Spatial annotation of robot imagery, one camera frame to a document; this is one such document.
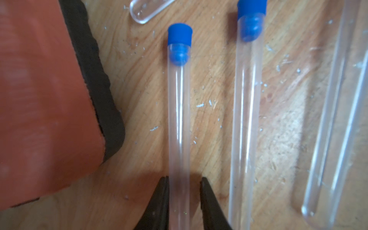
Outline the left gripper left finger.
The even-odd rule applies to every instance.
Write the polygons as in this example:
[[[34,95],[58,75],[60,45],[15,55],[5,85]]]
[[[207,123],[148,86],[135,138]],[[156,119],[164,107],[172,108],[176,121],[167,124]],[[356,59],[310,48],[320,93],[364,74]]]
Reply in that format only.
[[[169,177],[161,177],[134,230],[169,229]]]

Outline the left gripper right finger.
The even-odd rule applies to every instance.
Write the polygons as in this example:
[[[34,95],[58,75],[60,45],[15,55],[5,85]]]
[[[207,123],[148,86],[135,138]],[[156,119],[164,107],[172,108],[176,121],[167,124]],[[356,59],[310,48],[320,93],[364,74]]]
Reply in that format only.
[[[206,177],[200,181],[200,205],[204,230],[231,230]]]

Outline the blue stopper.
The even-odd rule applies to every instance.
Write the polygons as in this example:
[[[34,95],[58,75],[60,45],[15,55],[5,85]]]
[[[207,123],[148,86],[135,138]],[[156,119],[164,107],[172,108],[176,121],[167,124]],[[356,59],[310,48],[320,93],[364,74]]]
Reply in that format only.
[[[266,7],[266,0],[238,1],[238,31],[243,42],[253,42],[262,34]]]
[[[193,29],[183,23],[172,24],[168,28],[168,56],[178,67],[186,65],[190,59]]]

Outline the clear test tube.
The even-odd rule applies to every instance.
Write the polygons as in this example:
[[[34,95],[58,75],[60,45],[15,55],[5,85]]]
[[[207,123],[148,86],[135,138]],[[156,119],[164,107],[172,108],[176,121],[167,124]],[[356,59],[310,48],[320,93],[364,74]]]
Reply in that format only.
[[[143,25],[173,2],[174,0],[132,0],[129,5],[130,15],[136,23]]]
[[[228,213],[234,230],[250,229],[252,220],[263,44],[264,32],[243,42],[237,30]]]
[[[168,46],[169,229],[190,228],[190,46]]]
[[[368,93],[368,3],[345,1],[301,212],[316,230],[330,230],[351,166]]]

